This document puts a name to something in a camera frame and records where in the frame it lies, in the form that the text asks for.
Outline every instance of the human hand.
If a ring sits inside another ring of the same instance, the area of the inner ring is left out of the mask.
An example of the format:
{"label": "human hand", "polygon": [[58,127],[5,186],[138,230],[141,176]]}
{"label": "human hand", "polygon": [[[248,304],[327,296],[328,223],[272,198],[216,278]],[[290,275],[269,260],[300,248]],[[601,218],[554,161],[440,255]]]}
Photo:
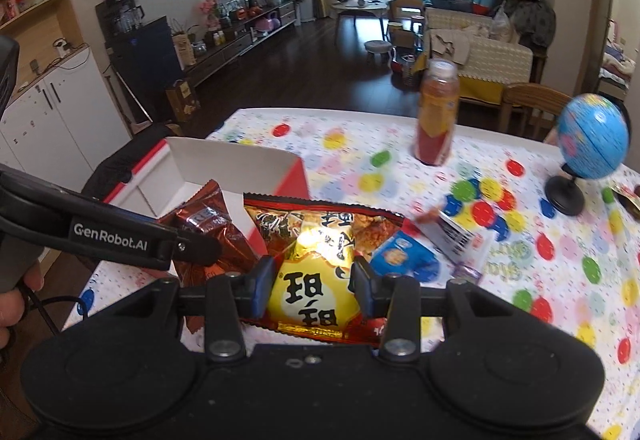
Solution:
{"label": "human hand", "polygon": [[[44,286],[44,278],[40,272],[40,264],[35,263],[24,275],[24,283],[34,292]],[[24,299],[18,289],[0,294],[0,350],[9,342],[9,330],[6,327],[13,326],[20,321],[24,314]]]}

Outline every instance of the globe stand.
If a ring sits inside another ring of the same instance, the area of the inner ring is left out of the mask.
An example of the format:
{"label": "globe stand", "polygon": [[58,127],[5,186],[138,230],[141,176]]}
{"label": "globe stand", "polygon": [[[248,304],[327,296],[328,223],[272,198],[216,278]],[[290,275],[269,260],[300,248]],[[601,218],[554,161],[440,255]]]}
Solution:
{"label": "globe stand", "polygon": [[562,214],[578,216],[584,209],[584,195],[575,183],[575,180],[580,177],[566,164],[562,166],[562,170],[571,175],[571,178],[558,175],[547,180],[546,199]]}

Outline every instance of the tablecloth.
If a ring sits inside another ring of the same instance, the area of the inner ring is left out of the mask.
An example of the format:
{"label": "tablecloth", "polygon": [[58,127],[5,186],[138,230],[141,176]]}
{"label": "tablecloth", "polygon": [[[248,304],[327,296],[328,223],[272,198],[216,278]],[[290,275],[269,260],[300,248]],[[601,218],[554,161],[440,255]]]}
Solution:
{"label": "tablecloth", "polygon": [[[249,109],[208,138],[299,154],[316,199],[407,216],[441,203],[469,229],[496,229],[481,286],[594,348],[606,383],[590,426],[606,440],[640,438],[640,225],[609,188],[617,181],[633,189],[640,175],[621,166],[610,178],[578,181],[586,208],[569,218],[543,194],[545,180],[562,162],[556,148],[459,128],[446,165],[427,167],[412,155],[414,127],[415,120],[405,117]],[[432,285],[443,287],[451,267],[439,259],[443,269]],[[95,312],[151,279],[136,268],[103,262],[82,297]],[[67,324],[78,320],[73,313]],[[442,338],[436,319],[423,319],[422,331],[423,348]],[[246,327],[245,338],[251,347],[285,336]],[[183,341],[202,347],[201,334],[186,333]]]}

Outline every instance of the bottle cap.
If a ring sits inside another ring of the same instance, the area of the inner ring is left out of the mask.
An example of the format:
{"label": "bottle cap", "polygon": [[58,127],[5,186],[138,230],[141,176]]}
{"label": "bottle cap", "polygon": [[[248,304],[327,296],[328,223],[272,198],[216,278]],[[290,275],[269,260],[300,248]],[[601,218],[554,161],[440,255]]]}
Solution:
{"label": "bottle cap", "polygon": [[429,75],[441,80],[457,79],[458,67],[446,59],[431,59]]}

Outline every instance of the juice bottle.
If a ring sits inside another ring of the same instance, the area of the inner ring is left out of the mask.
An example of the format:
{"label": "juice bottle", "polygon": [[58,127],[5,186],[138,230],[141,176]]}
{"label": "juice bottle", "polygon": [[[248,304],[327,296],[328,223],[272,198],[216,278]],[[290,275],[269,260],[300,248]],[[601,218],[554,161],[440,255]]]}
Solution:
{"label": "juice bottle", "polygon": [[415,157],[427,165],[449,158],[458,116],[458,67],[446,59],[432,59],[420,87]]}

